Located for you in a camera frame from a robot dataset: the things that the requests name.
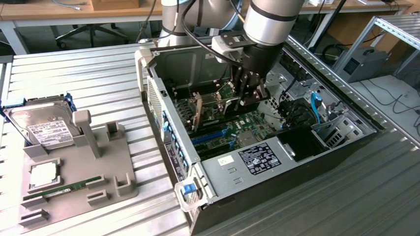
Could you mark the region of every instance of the blue cable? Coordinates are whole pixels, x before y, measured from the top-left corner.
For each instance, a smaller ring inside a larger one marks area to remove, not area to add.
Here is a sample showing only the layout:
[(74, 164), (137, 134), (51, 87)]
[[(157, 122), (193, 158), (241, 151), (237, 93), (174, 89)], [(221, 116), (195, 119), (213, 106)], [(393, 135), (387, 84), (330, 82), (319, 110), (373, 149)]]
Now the blue cable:
[(319, 93), (314, 92), (311, 95), (311, 107), (314, 110), (314, 113), (317, 115), (317, 119), (318, 119), (318, 123), (322, 123), (322, 119), (321, 119), (321, 114), (318, 113), (318, 109), (317, 109), (317, 102), (323, 102), (322, 96), (319, 95)]

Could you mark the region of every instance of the hard drive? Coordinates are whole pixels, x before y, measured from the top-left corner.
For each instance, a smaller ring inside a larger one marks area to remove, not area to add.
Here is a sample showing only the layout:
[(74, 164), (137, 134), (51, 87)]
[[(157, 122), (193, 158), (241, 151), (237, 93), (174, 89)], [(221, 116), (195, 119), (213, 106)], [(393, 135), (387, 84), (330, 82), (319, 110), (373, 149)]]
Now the hard drive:
[(82, 130), (73, 123), (77, 111), (70, 94), (34, 99), (9, 99), (2, 115), (17, 127), (29, 145), (55, 149), (74, 144)]

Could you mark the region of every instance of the hard drive label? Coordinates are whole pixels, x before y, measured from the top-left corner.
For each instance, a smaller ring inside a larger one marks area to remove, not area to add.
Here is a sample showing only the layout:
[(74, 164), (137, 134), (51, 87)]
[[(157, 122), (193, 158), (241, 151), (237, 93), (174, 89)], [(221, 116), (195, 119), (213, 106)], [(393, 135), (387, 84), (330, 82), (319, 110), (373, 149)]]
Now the hard drive label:
[(29, 129), (45, 147), (74, 140), (71, 131), (63, 120), (30, 125)]
[(251, 174), (258, 175), (282, 165), (267, 143), (239, 152)]

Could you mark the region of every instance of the office chair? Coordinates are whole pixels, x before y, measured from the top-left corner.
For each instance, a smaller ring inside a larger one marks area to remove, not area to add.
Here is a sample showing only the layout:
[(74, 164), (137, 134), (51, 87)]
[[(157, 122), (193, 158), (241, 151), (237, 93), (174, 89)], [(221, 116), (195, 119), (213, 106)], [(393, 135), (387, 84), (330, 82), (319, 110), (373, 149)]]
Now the office chair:
[(85, 32), (85, 31), (90, 31), (91, 47), (94, 48), (95, 47), (94, 36), (95, 36), (95, 31), (97, 30), (102, 31), (105, 33), (113, 34), (117, 37), (123, 38), (125, 39), (125, 43), (129, 44), (129, 37), (127, 37), (127, 35), (114, 31), (118, 28), (115, 23), (111, 23), (111, 28), (114, 30), (110, 30), (110, 29), (102, 27), (102, 25), (105, 25), (105, 24), (87, 24), (86, 26), (82, 26), (82, 27), (79, 27), (78, 25), (73, 25), (74, 30), (55, 38), (55, 41), (58, 43), (58, 47), (59, 48), (66, 48), (67, 45), (62, 41), (63, 39), (70, 38), (71, 36)]

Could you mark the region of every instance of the power supply label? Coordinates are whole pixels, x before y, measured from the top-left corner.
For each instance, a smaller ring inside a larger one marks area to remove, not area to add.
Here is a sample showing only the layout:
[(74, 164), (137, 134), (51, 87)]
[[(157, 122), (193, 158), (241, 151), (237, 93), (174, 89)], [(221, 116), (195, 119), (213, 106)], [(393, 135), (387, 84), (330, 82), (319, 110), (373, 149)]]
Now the power supply label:
[(63, 120), (30, 125), (29, 129), (45, 147), (74, 140), (71, 131)]
[(241, 151), (239, 155), (242, 156), (249, 170), (254, 175), (258, 175), (273, 169), (275, 166), (282, 165), (282, 162), (267, 143)]

